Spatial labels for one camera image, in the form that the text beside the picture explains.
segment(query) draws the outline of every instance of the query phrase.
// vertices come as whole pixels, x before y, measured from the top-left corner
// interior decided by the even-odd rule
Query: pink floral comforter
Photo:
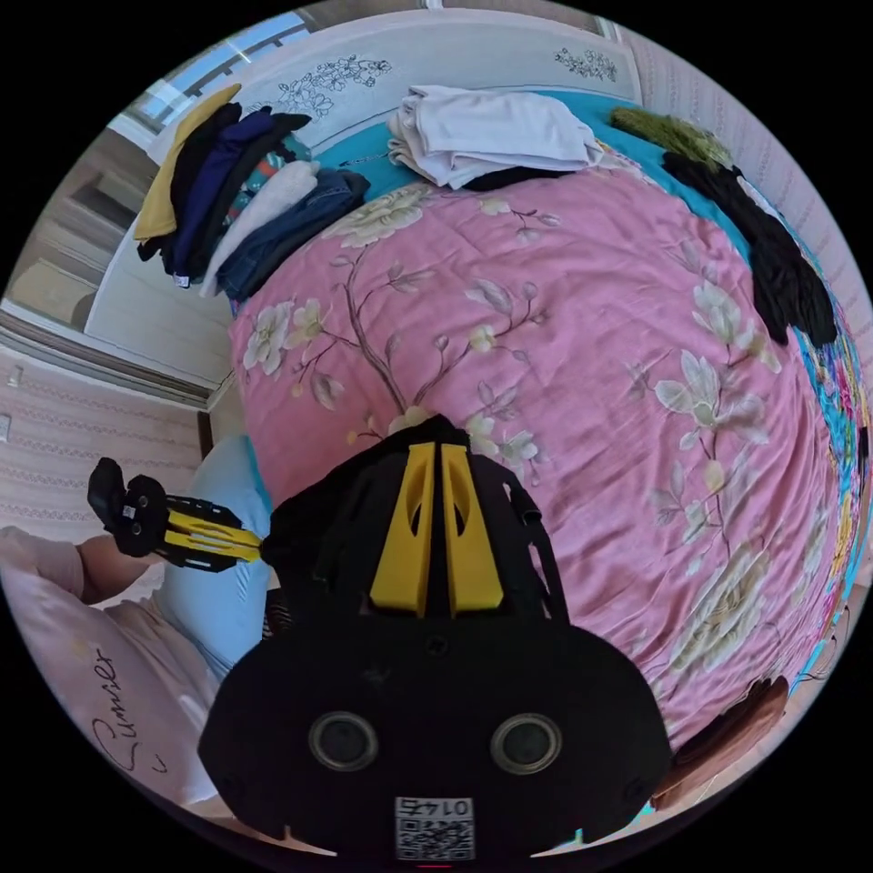
[[[674,746],[802,668],[838,532],[828,431],[715,225],[616,156],[492,196],[425,184],[297,252],[231,328],[278,504],[441,412],[545,512],[577,625]]]

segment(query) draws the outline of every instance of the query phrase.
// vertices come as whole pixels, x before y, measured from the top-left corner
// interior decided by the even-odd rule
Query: window
[[[159,134],[216,79],[233,75],[240,65],[307,35],[300,16],[286,12],[229,36],[151,85],[123,113],[124,120],[139,124],[151,135]]]

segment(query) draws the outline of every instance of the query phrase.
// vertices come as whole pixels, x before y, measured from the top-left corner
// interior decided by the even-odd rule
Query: bed
[[[795,682],[848,597],[868,534],[853,338],[868,303],[859,316],[833,294],[826,351],[770,342],[743,237],[607,123],[647,96],[642,45],[453,9],[330,28],[252,65],[240,102],[309,113],[302,153],[371,189],[230,333],[275,504],[450,417],[523,478],[573,621],[637,663],[678,748],[756,680]],[[555,96],[611,160],[490,195],[436,189],[386,159],[386,117],[423,82]]]

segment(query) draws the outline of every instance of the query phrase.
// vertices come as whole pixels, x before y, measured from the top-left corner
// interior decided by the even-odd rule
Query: white cloth
[[[409,90],[388,121],[389,157],[435,185],[457,189],[512,166],[573,172],[603,157],[591,128],[554,97],[442,85]]]
[[[0,530],[0,581],[31,657],[88,740],[179,806],[215,798],[197,742],[218,680],[151,598],[87,606],[78,549],[15,527]]]
[[[282,215],[299,203],[316,188],[316,173],[319,164],[308,161],[292,161],[277,170],[264,182],[260,191],[252,197],[246,208],[227,229],[218,247],[209,259],[209,267],[200,286],[201,297],[214,297],[218,293],[216,274],[239,245],[259,227]]]

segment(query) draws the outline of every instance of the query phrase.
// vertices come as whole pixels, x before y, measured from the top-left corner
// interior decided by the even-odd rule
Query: colorful fabric
[[[282,146],[287,151],[294,153],[296,151],[296,140],[293,134],[290,134],[282,140]],[[278,150],[269,152],[264,155],[261,162],[252,171],[252,175],[240,186],[239,194],[236,195],[234,202],[227,210],[227,215],[222,224],[222,227],[227,230],[235,221],[239,214],[249,205],[252,198],[264,186],[267,179],[272,178],[282,169],[287,161],[279,153]]]
[[[837,609],[838,603],[848,600],[855,583],[869,533],[868,525],[864,530],[859,529],[864,483],[858,468],[858,433],[864,426],[870,428],[870,410],[861,379],[858,350],[849,333],[846,314],[830,288],[824,271],[796,231],[767,199],[749,182],[745,183],[745,188],[749,196],[762,209],[778,218],[794,237],[800,251],[828,290],[837,322],[837,342],[823,348],[815,348],[804,333],[794,331],[809,380],[828,425],[830,462],[838,472],[840,509],[837,548],[831,564],[828,600],[823,604],[820,616],[823,633],[829,634],[831,616],[834,616],[835,622],[838,620],[842,614],[842,610]]]

